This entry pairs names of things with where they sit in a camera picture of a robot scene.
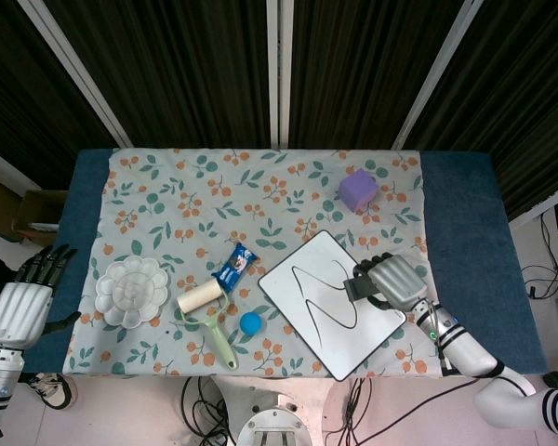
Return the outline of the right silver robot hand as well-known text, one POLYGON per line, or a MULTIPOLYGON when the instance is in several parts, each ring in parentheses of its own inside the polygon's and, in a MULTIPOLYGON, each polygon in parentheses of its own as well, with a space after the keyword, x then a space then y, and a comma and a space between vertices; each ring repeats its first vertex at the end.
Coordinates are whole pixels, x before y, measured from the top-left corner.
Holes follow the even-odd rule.
POLYGON ((380 310, 414 313, 416 322, 430 311, 428 286, 400 255, 385 253, 365 259, 344 282, 352 302, 367 300, 380 310))

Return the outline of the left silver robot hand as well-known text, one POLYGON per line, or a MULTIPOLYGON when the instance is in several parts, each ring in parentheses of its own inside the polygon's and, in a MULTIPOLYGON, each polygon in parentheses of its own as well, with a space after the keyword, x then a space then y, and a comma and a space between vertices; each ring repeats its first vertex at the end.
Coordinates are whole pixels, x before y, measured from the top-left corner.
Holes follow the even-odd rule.
POLYGON ((47 321, 57 285, 75 254, 67 244, 48 246, 16 271, 0 259, 0 348, 25 350, 41 335, 63 330, 80 318, 74 311, 47 321))

